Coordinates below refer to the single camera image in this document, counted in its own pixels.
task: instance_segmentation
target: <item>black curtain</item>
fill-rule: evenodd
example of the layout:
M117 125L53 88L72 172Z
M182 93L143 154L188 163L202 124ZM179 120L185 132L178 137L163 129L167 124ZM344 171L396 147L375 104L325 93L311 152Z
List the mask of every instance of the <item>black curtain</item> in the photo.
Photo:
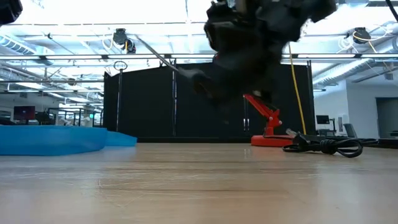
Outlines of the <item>black curtain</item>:
M139 138L172 137L172 82L167 67L123 73L120 132Z
M198 68L205 73L211 71L210 63L180 65L185 69ZM208 102L197 95L192 84L183 76L177 79L177 116L176 137L178 138L246 138L244 131L243 97L231 103L229 113L223 117L211 107Z
M211 70L209 63L179 65L183 68ZM307 134L315 134L310 66L295 66ZM104 127L116 130L118 79L105 73ZM285 134L287 128L303 131L290 65L275 72L272 104L280 109L284 124L275 129ZM123 74L121 132L147 142L244 142L262 134L266 120L242 97L232 102L224 124L222 117L205 99L194 93L192 84L167 67Z
M297 88L303 109L305 129L307 134L315 134L310 69L310 67L303 65L294 66ZM286 134L287 128L303 133L299 103L296 97L290 65L281 65L277 68L274 75L274 85L272 105L280 109L279 119L283 122L281 126L275 128L275 134ZM248 121L251 135L263 134L266 121L252 105L248 106Z
M116 131L118 116L119 75L104 74L104 111L103 126L108 131Z

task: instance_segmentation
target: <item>wooden floor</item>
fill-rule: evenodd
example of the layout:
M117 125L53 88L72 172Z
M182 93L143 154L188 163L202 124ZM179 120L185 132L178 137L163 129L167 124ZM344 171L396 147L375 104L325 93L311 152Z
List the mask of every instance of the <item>wooden floor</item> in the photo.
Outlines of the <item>wooden floor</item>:
M0 223L398 223L398 150L356 159L247 144L0 157Z

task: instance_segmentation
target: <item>doorway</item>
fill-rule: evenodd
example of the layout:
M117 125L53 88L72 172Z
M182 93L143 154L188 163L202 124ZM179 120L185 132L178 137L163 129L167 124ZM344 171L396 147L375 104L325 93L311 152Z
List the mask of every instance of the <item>doorway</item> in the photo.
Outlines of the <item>doorway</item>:
M398 98L376 98L380 138L394 138L398 132Z

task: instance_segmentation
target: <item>red robot base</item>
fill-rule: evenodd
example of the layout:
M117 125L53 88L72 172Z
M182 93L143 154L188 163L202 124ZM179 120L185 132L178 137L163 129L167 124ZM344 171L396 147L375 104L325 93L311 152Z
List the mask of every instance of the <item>red robot base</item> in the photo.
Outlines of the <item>red robot base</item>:
M253 136L251 138L252 146L284 147L292 144L291 136L274 135L274 128L282 125L282 121L279 119L279 110L274 111L268 108L259 98L250 94L246 94L244 97L261 115L267 118L267 126L264 128L264 134Z

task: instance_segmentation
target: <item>blue padding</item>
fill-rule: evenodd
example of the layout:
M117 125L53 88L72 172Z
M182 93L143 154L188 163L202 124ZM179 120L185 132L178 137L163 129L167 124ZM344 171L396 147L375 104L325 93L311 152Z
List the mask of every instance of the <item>blue padding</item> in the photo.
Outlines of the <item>blue padding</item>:
M61 156L99 151L104 128L73 126L0 126L0 155Z
M137 138L128 136L126 134L108 131L108 139L106 146L125 146L133 147L137 144Z

